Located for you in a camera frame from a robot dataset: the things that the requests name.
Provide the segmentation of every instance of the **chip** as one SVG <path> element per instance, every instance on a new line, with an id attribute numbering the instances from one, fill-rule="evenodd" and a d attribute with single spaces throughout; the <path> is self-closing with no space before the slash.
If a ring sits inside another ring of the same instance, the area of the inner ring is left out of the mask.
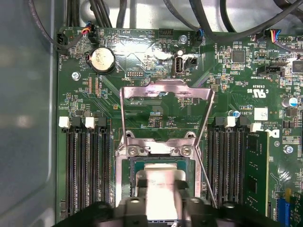
<path id="1" fill-rule="evenodd" d="M 245 63 L 245 51 L 232 51 L 233 63 Z"/>
<path id="2" fill-rule="evenodd" d="M 293 61 L 293 73 L 303 73 L 303 61 Z"/>

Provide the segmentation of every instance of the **metal bracket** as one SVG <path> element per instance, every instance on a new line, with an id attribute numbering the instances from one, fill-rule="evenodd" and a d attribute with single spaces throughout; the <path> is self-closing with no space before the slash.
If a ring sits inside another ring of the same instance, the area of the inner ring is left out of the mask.
<path id="1" fill-rule="evenodd" d="M 125 111 L 124 111 L 124 99 L 131 97 L 157 97 L 160 92 L 172 92 L 177 98 L 201 98 L 202 100 L 207 101 L 207 107 L 205 108 L 197 137 L 186 137 L 180 139 L 169 139 L 166 142 L 156 142 L 154 139 L 139 139 L 135 138 L 134 134 L 131 132 L 126 132 L 125 126 Z M 144 87 L 122 87 L 120 89 L 120 103 L 121 103 L 121 114 L 122 114 L 122 130 L 123 137 L 121 139 L 121 147 L 118 148 L 116 156 L 116 205 L 119 204 L 121 200 L 121 180 L 122 180 L 122 160 L 127 159 L 128 157 L 134 156 L 147 156 L 148 153 L 151 154 L 170 154 L 171 156 L 179 156 L 180 154 L 185 157 L 192 157 L 189 155 L 190 149 L 193 148 L 195 151 L 194 159 L 200 163 L 200 167 L 195 169 L 195 179 L 200 180 L 196 181 L 195 184 L 195 196 L 200 197 L 201 194 L 201 169 L 205 175 L 205 180 L 207 186 L 210 190 L 213 204 L 215 206 L 214 196 L 211 191 L 210 183 L 206 176 L 206 171 L 204 169 L 201 151 L 199 147 L 200 140 L 205 131 L 207 124 L 207 118 L 211 111 L 215 92 L 210 88 L 190 88 L 187 84 L 181 79 L 161 79 L 156 82 L 151 82 Z"/>

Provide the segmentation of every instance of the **motherboard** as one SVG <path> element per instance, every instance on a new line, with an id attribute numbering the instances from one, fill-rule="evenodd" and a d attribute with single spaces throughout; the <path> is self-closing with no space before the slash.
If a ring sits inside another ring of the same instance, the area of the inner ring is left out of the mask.
<path id="1" fill-rule="evenodd" d="M 80 32 L 63 27 L 58 36 L 70 42 Z M 263 36 L 217 44 L 202 30 L 84 34 L 58 62 L 57 221 L 95 201 L 117 206 L 146 177 L 148 220 L 177 219 L 163 211 L 178 178 L 190 196 L 296 226 L 302 87 L 300 54 Z"/>

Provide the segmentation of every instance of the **black cable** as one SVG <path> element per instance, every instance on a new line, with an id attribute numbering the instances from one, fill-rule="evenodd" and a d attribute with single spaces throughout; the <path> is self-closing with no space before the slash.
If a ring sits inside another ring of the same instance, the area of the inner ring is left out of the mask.
<path id="1" fill-rule="evenodd" d="M 205 15 L 201 0 L 189 0 L 191 8 L 200 24 L 200 26 L 203 28 L 205 34 L 214 42 L 216 43 L 224 43 L 224 42 L 232 42 L 239 39 L 242 39 L 244 37 L 247 37 L 249 35 L 257 34 L 261 32 L 264 29 L 267 29 L 271 26 L 273 26 L 275 23 L 279 22 L 283 18 L 285 18 L 290 12 L 295 10 L 298 6 L 300 6 L 303 3 L 303 0 L 297 0 L 294 4 L 292 4 L 290 7 L 282 11 L 281 13 L 275 15 L 270 20 L 253 27 L 247 31 L 235 33 L 233 35 L 224 35 L 224 36 L 217 36 L 213 33 L 212 29 L 209 26 L 209 23 L 207 21 L 207 17 Z"/>
<path id="2" fill-rule="evenodd" d="M 279 42 L 274 42 L 274 45 L 280 47 L 281 49 L 289 51 L 289 52 L 303 53 L 303 49 L 289 48 L 289 47 L 287 47 L 287 46 L 285 46 L 285 45 L 283 45 L 282 43 L 279 43 Z"/>
<path id="3" fill-rule="evenodd" d="M 57 43 L 55 40 L 53 40 L 49 34 L 46 32 L 45 28 L 43 27 L 39 16 L 37 14 L 35 5 L 34 5 L 34 1 L 33 0 L 27 0 L 31 15 L 37 25 L 37 27 L 39 28 L 39 30 L 41 31 L 42 35 L 50 42 L 52 43 L 54 46 L 60 48 L 60 49 L 70 49 L 71 47 L 75 46 L 77 44 L 77 42 L 83 37 L 83 34 L 79 34 L 78 36 L 76 36 L 73 41 L 71 41 L 68 45 L 61 45 L 59 43 Z"/>
<path id="4" fill-rule="evenodd" d="M 79 27 L 79 0 L 72 0 L 72 25 Z"/>
<path id="5" fill-rule="evenodd" d="M 126 14 L 127 0 L 120 0 L 120 10 L 118 13 L 116 28 L 123 28 L 124 18 Z"/>
<path id="6" fill-rule="evenodd" d="M 94 12 L 94 15 L 96 17 L 96 20 L 97 20 L 97 23 L 98 23 L 99 27 L 105 27 L 105 25 L 103 23 L 103 18 L 102 18 L 102 15 L 101 15 L 100 11 L 99 11 L 97 3 L 95 2 L 95 0 L 89 0 L 89 2 L 90 2 L 91 9 Z"/>
<path id="7" fill-rule="evenodd" d="M 189 23 L 184 17 L 182 17 L 179 12 L 176 10 L 176 8 L 173 6 L 170 0 L 163 0 L 167 9 L 174 15 L 175 18 L 177 18 L 179 21 L 181 21 L 184 25 L 189 27 L 190 29 L 194 31 L 198 31 L 199 28 L 194 26 L 193 24 Z"/>
<path id="8" fill-rule="evenodd" d="M 274 0 L 274 3 L 281 9 L 284 10 L 287 7 L 291 6 L 292 4 L 288 2 L 288 0 Z M 292 15 L 297 17 L 302 23 L 303 23 L 303 10 L 297 8 L 293 12 L 291 12 Z"/>
<path id="9" fill-rule="evenodd" d="M 71 1 L 72 0 L 67 0 L 66 1 L 66 26 L 71 27 L 71 21 L 72 21 L 72 10 L 71 10 Z"/>
<path id="10" fill-rule="evenodd" d="M 236 30 L 233 28 L 233 26 L 228 18 L 228 15 L 227 15 L 226 1 L 227 0 L 220 0 L 221 18 L 222 18 L 223 24 L 226 27 L 228 32 L 236 32 Z"/>
<path id="11" fill-rule="evenodd" d="M 101 15 L 102 15 L 105 26 L 106 27 L 113 27 L 111 22 L 110 22 L 110 19 L 109 19 L 109 16 L 108 16 L 108 13 L 107 13 L 107 10 L 105 8 L 103 0 L 96 0 L 96 2 L 97 2 L 97 5 L 99 6 L 99 9 L 100 9 L 100 12 L 101 12 Z"/>

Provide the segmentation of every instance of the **capacitor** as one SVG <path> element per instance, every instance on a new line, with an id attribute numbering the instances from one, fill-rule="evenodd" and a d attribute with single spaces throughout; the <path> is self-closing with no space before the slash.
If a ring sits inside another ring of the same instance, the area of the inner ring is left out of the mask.
<path id="1" fill-rule="evenodd" d="M 291 153 L 293 153 L 294 148 L 292 146 L 286 145 L 286 146 L 284 146 L 283 151 L 286 154 L 291 154 Z"/>
<path id="2" fill-rule="evenodd" d="M 296 107 L 298 105 L 298 100 L 296 98 L 285 98 L 282 101 L 282 106 L 284 107 Z"/>
<path id="3" fill-rule="evenodd" d="M 98 73 L 110 73 L 116 66 L 116 57 L 112 50 L 106 47 L 94 49 L 87 56 L 87 61 Z"/>
<path id="4" fill-rule="evenodd" d="M 240 117 L 240 112 L 237 110 L 230 110 L 228 116 L 238 118 Z"/>

